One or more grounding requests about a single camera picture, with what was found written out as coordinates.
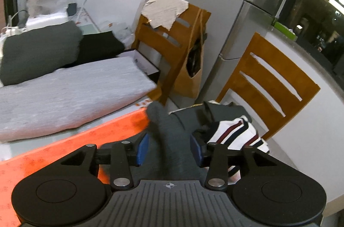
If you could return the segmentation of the dark grey folded garment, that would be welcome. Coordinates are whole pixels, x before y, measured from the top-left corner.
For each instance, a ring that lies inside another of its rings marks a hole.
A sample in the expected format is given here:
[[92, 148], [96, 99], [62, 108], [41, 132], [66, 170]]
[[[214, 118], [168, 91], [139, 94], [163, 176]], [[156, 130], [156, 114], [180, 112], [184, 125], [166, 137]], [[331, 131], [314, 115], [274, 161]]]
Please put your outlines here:
[[82, 38], [72, 21], [7, 37], [2, 48], [2, 84], [19, 84], [75, 62]]

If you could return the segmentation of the light grey folded garment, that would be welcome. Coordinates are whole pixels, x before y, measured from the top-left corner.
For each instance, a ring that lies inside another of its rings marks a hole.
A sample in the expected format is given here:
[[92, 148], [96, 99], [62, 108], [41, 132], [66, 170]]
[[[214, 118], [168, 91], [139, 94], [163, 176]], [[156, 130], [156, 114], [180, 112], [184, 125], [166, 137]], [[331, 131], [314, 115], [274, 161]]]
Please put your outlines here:
[[1, 141], [78, 128], [130, 105], [155, 88], [128, 56], [59, 69], [1, 87]]

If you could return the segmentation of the silver refrigerator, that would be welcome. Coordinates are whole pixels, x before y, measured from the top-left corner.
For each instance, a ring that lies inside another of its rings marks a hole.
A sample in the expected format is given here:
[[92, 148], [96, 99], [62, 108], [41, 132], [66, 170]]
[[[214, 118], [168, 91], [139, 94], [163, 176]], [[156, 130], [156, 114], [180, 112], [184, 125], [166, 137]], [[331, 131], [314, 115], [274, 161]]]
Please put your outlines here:
[[228, 6], [224, 13], [230, 17], [230, 24], [216, 16], [216, 30], [210, 33], [207, 46], [215, 44], [217, 59], [209, 69], [205, 84], [197, 99], [198, 102], [213, 100], [232, 75], [252, 36], [259, 33], [265, 36], [270, 27], [279, 18], [284, 18], [292, 8], [295, 0], [243, 0], [242, 5], [234, 12]]

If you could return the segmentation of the striped white garment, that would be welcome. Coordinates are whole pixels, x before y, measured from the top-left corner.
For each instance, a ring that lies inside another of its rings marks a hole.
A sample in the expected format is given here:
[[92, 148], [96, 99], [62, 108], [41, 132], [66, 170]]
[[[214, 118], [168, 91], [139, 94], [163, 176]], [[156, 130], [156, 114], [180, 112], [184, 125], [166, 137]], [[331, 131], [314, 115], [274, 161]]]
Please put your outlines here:
[[233, 120], [212, 122], [204, 135], [207, 143], [224, 144], [229, 150], [251, 146], [269, 153], [267, 142], [259, 136], [256, 128], [244, 115]]

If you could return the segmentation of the white power strip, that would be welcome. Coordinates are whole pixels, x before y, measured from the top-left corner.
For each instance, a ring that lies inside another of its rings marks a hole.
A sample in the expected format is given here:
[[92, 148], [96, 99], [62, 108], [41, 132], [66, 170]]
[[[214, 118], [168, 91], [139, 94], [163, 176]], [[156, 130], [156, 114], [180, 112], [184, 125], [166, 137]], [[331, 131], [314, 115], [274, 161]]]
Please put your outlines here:
[[25, 27], [19, 28], [18, 26], [13, 26], [12, 19], [13, 17], [9, 15], [6, 26], [1, 29], [1, 37], [10, 37], [14, 35], [20, 35], [26, 31]]

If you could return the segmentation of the wooden chair with bag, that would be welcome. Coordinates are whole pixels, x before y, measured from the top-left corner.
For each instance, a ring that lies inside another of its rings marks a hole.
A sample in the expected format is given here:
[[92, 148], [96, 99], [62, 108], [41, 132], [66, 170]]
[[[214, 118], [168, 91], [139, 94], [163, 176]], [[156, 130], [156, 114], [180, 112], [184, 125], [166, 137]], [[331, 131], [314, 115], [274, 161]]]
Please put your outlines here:
[[[132, 47], [138, 49], [141, 44], [144, 44], [158, 52], [169, 65], [167, 75], [158, 81], [158, 87], [151, 92], [151, 96], [162, 105], [166, 104], [170, 93], [175, 92], [173, 86], [185, 60], [190, 37], [193, 41], [196, 40], [196, 33], [192, 34], [192, 27], [200, 9], [202, 8], [189, 3], [189, 8], [175, 20], [170, 30], [162, 26], [152, 28], [148, 20], [140, 13]], [[205, 11], [203, 24], [206, 34], [206, 24], [211, 13], [203, 10]]]

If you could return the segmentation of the beige cloth on chair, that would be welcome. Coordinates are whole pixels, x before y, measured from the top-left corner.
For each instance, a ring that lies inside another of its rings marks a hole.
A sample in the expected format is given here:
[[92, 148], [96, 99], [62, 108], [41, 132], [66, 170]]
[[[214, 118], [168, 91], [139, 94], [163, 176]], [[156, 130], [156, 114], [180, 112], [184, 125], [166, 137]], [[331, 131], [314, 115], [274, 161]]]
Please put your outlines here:
[[170, 30], [175, 20], [189, 8], [185, 0], [147, 0], [142, 8], [143, 15], [152, 28], [162, 26]]

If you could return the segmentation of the orange floral table mat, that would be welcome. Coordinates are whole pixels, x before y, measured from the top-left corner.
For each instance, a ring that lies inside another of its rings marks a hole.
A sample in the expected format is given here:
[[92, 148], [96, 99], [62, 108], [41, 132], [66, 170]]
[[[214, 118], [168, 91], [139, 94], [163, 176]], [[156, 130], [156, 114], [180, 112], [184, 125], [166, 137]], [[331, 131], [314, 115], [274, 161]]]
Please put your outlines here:
[[26, 176], [86, 144], [102, 146], [130, 138], [143, 131], [148, 123], [146, 108], [142, 107], [75, 136], [1, 161], [1, 226], [20, 225], [11, 203], [11, 195], [14, 187]]

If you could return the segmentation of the dark grey sweatpants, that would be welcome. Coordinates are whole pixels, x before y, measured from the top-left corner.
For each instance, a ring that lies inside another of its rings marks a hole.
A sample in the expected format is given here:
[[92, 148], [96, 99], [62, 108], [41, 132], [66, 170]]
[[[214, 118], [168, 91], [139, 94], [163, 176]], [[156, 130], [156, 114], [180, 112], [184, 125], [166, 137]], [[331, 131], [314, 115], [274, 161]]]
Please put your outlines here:
[[134, 184], [140, 180], [200, 180], [206, 178], [206, 169], [199, 168], [190, 149], [190, 136], [196, 130], [206, 130], [214, 122], [252, 118], [240, 105], [221, 105], [203, 102], [169, 114], [157, 101], [146, 109], [149, 125], [149, 149], [143, 165], [132, 167]]

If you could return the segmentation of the black folded garment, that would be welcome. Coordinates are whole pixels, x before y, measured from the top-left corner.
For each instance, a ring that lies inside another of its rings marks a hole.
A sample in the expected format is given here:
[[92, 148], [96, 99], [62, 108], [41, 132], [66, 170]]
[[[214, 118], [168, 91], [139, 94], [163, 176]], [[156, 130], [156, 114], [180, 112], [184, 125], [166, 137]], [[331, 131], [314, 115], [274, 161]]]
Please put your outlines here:
[[64, 65], [63, 68], [115, 58], [124, 52], [125, 46], [112, 31], [84, 35], [79, 43], [79, 53], [76, 61]]

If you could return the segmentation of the near wooden chair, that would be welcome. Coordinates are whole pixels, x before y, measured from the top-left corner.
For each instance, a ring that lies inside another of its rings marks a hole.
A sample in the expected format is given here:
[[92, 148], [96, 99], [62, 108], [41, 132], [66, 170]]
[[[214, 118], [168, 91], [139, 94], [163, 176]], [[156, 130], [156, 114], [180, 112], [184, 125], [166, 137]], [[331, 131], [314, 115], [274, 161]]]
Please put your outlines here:
[[216, 98], [228, 90], [240, 96], [262, 119], [267, 140], [293, 119], [320, 91], [302, 69], [259, 33], [254, 33], [243, 56]]

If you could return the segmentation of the black box on table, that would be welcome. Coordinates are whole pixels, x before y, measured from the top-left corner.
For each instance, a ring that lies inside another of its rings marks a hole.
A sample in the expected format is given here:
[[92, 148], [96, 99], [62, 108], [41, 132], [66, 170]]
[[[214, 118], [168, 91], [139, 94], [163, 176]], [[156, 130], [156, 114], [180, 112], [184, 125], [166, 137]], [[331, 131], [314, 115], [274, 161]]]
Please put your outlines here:
[[118, 57], [130, 57], [137, 67], [146, 74], [146, 76], [158, 84], [160, 77], [160, 70], [151, 63], [144, 55], [142, 55], [138, 50], [130, 49], [125, 50], [121, 54], [117, 55]]

